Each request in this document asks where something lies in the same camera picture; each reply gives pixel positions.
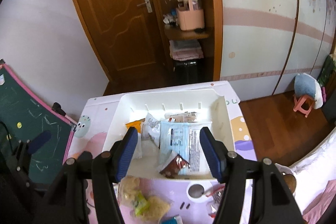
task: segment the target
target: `blue gripper pad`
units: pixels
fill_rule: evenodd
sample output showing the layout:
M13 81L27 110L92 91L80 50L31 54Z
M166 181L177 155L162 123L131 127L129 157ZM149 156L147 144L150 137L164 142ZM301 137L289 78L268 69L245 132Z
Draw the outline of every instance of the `blue gripper pad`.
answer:
M28 154L32 155L39 150L47 141L51 139L51 132L49 130L43 131L34 140L28 144Z
M137 143L138 132L134 127L130 127L113 156L117 170L115 174L117 182L126 176Z
M199 141L205 158L207 159L211 175L222 183L223 172L226 168L226 147L223 143L221 143L222 145L219 145L219 142L214 139L207 127L201 129L199 133Z

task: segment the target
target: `green packet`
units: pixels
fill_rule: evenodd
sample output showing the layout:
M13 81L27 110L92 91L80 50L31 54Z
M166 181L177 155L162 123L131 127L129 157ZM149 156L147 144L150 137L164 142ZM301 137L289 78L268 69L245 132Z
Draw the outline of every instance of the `green packet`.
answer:
M145 199L145 197L143 196L143 194L141 193L141 191L138 192L138 194L135 197L135 201L134 201L134 213L135 216L140 216L142 215L145 211L147 211L149 209L149 202Z

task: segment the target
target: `pink basket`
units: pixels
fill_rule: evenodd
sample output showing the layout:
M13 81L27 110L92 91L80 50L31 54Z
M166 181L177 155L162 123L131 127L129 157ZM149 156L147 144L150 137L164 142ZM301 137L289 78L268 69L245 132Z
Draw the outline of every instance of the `pink basket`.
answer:
M177 17L182 31L195 30L197 28L204 28L204 11L203 9L194 10L192 0L188 0L189 9L187 6L177 8Z

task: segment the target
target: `wall stripe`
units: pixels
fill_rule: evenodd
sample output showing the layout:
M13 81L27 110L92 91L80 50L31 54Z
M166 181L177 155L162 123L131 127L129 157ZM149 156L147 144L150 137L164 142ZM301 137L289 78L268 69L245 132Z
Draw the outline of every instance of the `wall stripe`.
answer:
M303 73L303 72L310 73L313 69L322 69L322 66L315 66L313 68L302 68L302 69L287 69L283 72L283 74L288 75L292 73ZM242 75L222 76L220 80L236 81L236 80L252 79L252 78L258 78L258 77L276 76L276 75L281 75L281 72L282 72L281 70L274 70L274 71L247 73L247 74L242 74Z
M294 31L295 19L268 12L242 8L223 8L223 24L227 26L250 26L269 29L277 29L288 32ZM321 40L329 44L333 43L333 37L324 34L320 30L305 24L297 23L296 33Z

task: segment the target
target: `wardrobe door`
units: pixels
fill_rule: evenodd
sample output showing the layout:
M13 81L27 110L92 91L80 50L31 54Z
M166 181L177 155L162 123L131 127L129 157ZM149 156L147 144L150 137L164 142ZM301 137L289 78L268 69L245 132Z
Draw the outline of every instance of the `wardrobe door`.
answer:
M298 72L310 74L323 38L326 6L326 0L299 0L293 47L275 94L293 90Z
M221 80L241 100L271 95L293 37L297 0L223 0Z
M336 27L336 3L335 0L327 0L327 14L325 19L325 28L321 48L317 55L316 62L310 73L314 78L319 77L323 63L330 50L334 40L335 27Z

